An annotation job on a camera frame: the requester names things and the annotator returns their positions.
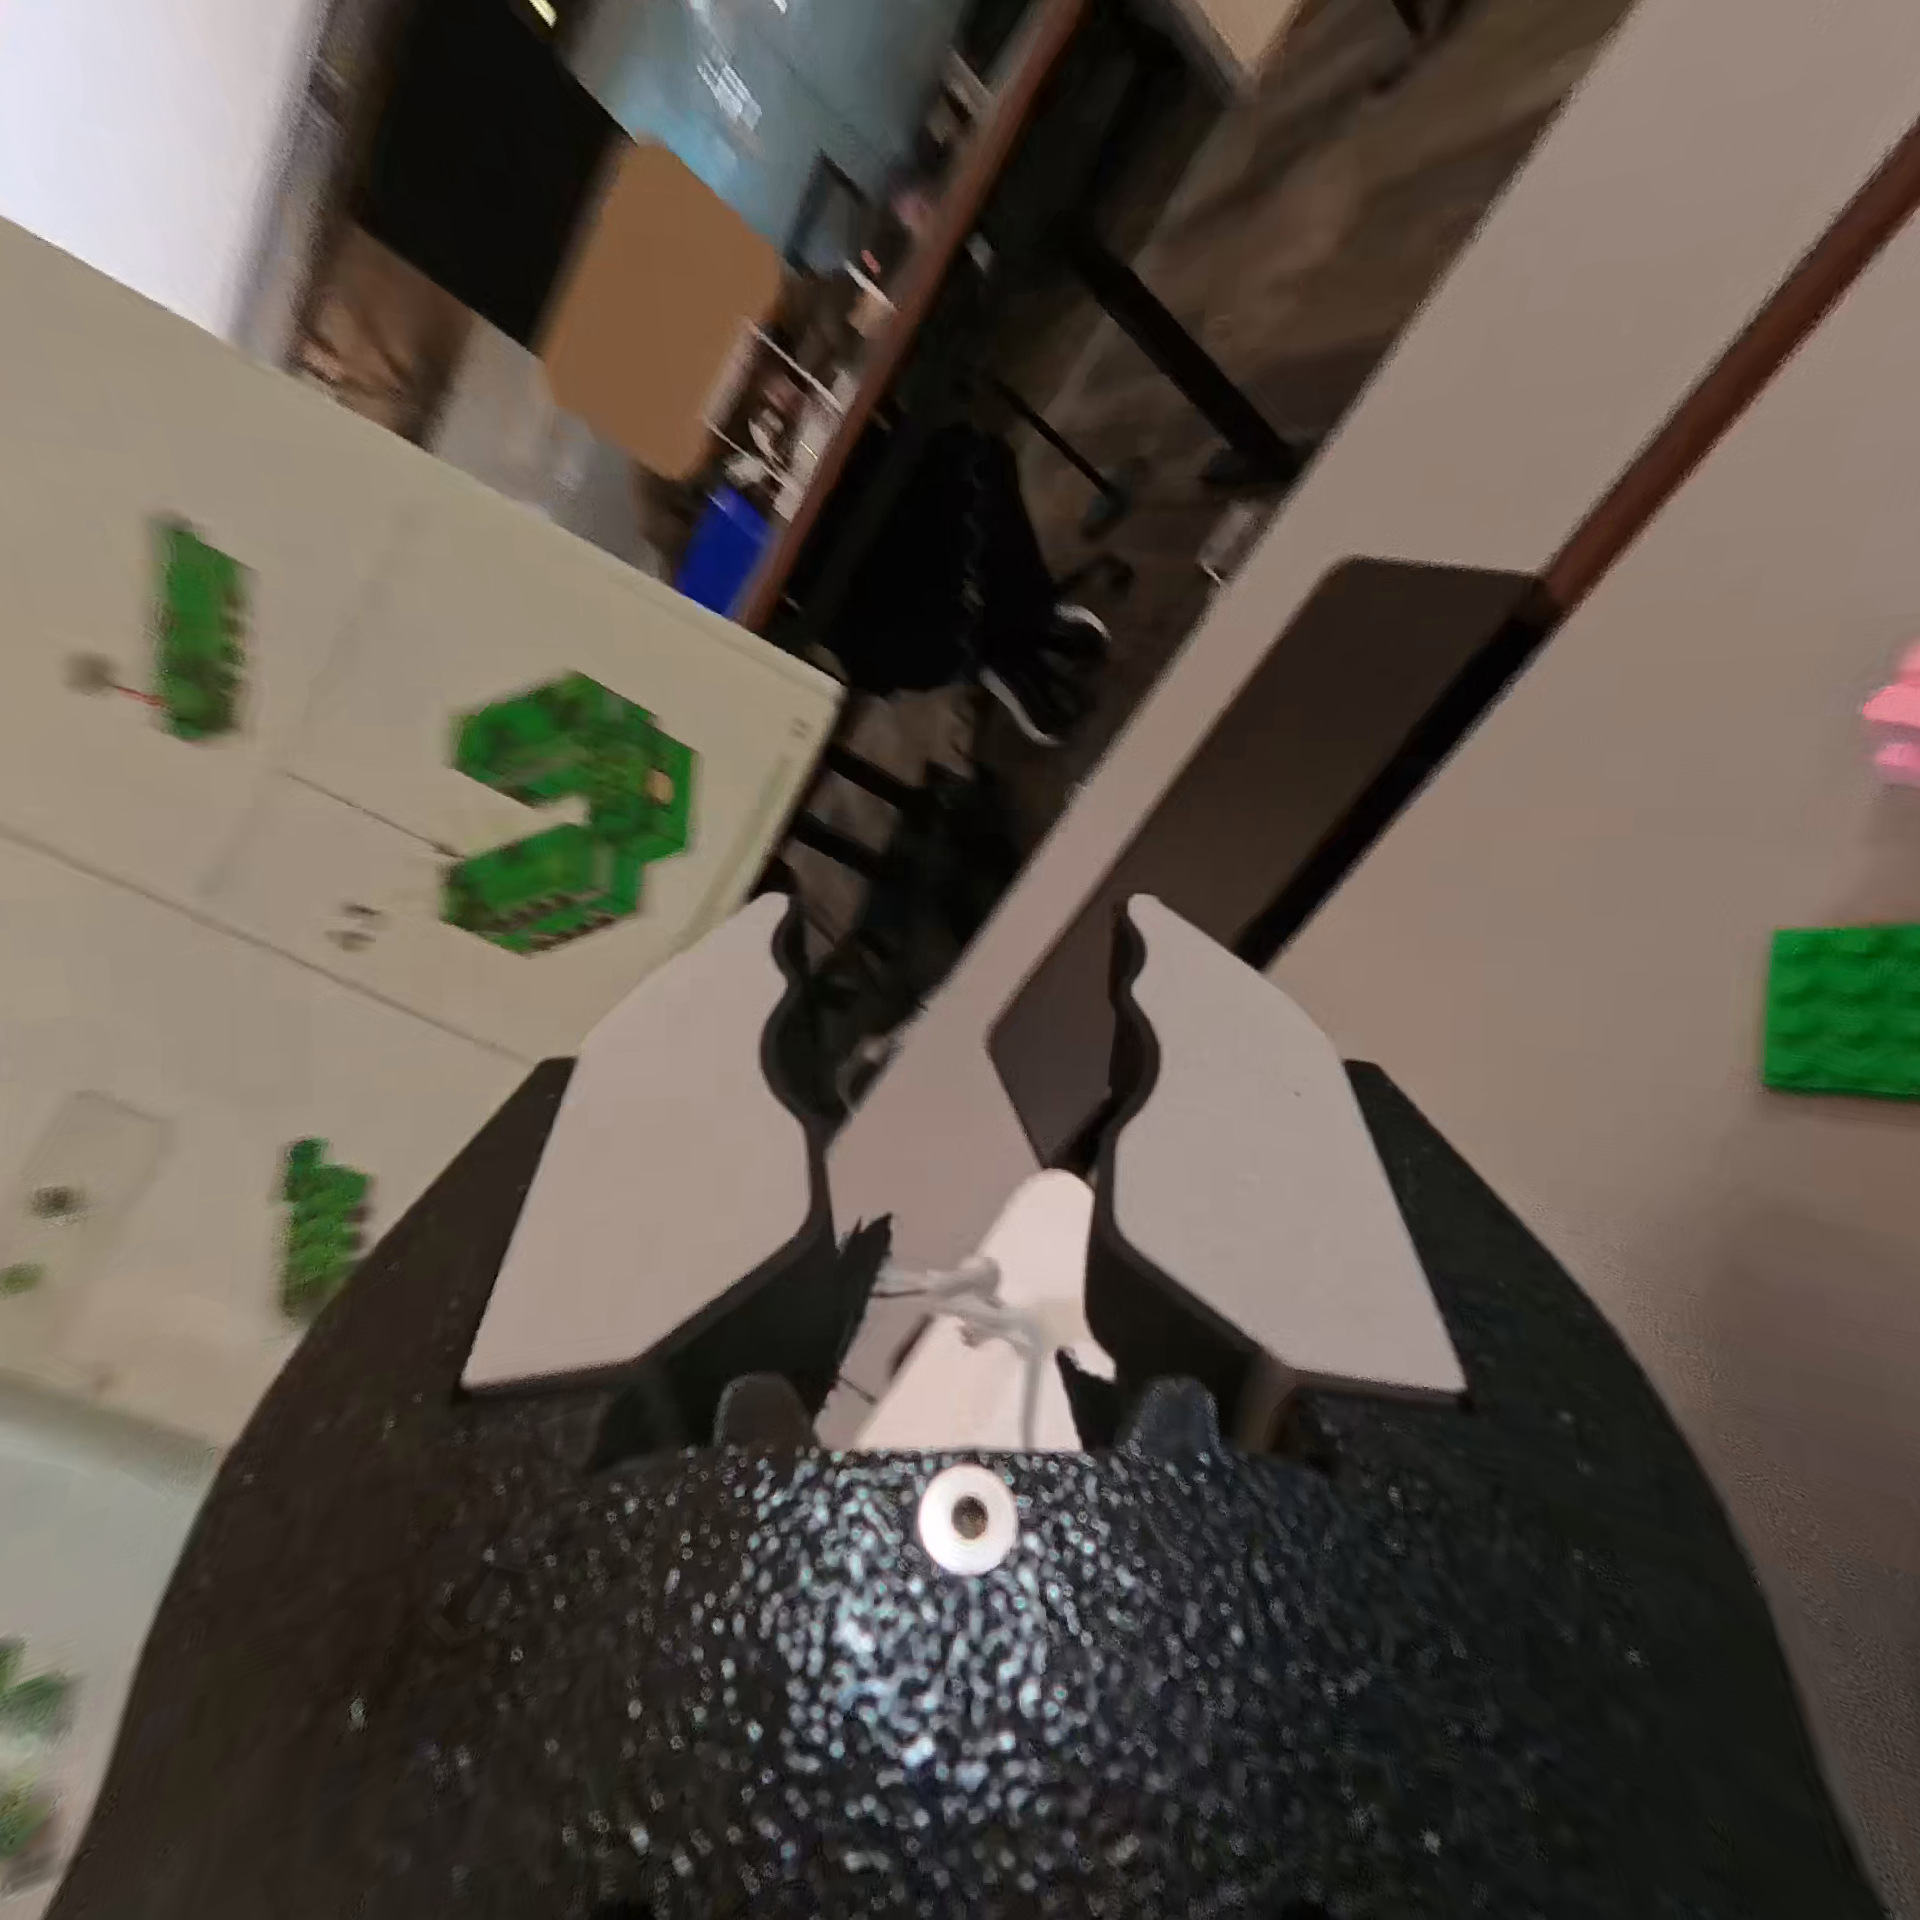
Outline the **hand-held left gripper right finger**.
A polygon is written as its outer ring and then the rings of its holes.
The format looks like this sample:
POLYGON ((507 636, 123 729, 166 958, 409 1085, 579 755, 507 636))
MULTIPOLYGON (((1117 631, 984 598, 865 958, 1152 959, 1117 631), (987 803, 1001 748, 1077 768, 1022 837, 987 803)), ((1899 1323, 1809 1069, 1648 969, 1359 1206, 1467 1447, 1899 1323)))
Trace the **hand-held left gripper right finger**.
POLYGON ((1334 1039, 1155 896, 1118 912, 1087 1311, 1128 1427, 1163 1382, 1223 1427, 1337 1393, 1463 1408, 1467 1372, 1334 1039))

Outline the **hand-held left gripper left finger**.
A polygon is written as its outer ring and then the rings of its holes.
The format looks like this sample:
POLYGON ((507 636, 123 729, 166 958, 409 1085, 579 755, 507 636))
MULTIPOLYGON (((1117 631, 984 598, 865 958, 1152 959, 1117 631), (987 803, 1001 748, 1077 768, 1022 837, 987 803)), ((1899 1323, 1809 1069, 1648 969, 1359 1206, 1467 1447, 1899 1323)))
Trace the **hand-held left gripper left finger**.
POLYGON ((459 1385, 656 1379, 710 1419, 736 1375, 819 1413, 841 1361, 826 1131, 781 1027, 806 920, 766 894, 665 959, 582 1041, 459 1385))

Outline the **building instruction booklet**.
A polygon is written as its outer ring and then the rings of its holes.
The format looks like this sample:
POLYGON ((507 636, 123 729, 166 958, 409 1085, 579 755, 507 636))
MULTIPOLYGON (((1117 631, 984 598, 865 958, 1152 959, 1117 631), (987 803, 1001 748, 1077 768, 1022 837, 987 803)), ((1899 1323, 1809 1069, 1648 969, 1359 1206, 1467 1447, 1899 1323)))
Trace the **building instruction booklet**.
POLYGON ((751 888, 831 683, 6 223, 6 1915, 42 1915, 217 1454, 303 1328, 281 1160, 386 1232, 547 1057, 751 888), (450 862, 582 814, 454 760, 570 672, 697 759, 690 847, 543 952, 450 862))

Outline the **white wooden book stand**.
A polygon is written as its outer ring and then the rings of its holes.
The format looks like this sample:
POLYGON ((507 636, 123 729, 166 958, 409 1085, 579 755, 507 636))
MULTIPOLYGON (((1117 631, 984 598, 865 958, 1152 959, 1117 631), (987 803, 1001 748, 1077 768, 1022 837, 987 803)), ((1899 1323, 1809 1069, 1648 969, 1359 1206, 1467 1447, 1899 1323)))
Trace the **white wooden book stand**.
POLYGON ((941 1293, 934 1271, 896 1272, 896 1304, 922 1311, 919 1339, 872 1405, 824 1415, 835 1451, 1081 1451, 1062 1359, 1102 1385, 1113 1359, 1088 1326, 1094 1190, 1066 1169, 1015 1188, 963 1263, 993 1288, 941 1293))

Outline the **green studded plate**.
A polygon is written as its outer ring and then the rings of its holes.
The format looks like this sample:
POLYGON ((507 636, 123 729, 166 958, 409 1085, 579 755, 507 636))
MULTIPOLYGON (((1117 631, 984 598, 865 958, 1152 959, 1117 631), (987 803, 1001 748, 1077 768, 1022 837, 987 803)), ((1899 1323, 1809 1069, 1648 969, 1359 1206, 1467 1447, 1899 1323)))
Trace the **green studded plate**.
POLYGON ((1761 1081, 1816 1096, 1918 1100, 1918 926, 1776 928, 1761 1081))

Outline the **blue storage bin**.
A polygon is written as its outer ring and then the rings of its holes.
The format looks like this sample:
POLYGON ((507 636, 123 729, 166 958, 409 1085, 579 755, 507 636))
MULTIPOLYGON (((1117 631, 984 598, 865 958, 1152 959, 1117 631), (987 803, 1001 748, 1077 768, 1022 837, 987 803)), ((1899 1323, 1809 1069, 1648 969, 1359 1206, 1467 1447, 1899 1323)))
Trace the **blue storage bin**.
POLYGON ((781 484, 721 479, 705 495, 671 583, 697 607, 736 617, 752 576, 778 534, 781 484))

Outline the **black office chair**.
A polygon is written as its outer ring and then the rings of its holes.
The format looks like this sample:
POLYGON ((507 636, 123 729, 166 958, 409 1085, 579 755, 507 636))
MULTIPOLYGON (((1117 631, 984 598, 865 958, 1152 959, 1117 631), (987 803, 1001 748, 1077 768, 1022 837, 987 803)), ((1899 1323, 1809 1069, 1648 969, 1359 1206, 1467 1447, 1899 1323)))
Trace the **black office chair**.
POLYGON ((1051 576, 1013 448, 946 423, 895 492, 824 643, 854 692, 976 687, 1025 737, 1062 748, 1094 712, 1113 633, 1051 576))

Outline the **pink brick pig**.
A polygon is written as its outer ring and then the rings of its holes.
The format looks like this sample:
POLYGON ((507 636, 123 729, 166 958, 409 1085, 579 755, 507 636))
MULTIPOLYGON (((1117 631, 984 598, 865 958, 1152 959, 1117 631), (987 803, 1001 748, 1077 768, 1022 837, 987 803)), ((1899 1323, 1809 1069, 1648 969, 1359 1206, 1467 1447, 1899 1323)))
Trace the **pink brick pig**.
POLYGON ((1886 784, 1918 790, 1918 643, 1862 707, 1869 759, 1886 784))

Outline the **large black screen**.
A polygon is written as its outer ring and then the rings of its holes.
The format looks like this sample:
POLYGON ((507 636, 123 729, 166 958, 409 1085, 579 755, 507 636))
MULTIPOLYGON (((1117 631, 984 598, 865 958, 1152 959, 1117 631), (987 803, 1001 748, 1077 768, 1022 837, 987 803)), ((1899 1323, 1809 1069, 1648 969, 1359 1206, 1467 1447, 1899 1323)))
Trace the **large black screen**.
POLYGON ((538 7, 407 4, 352 220, 477 318, 535 348, 622 136, 538 7))

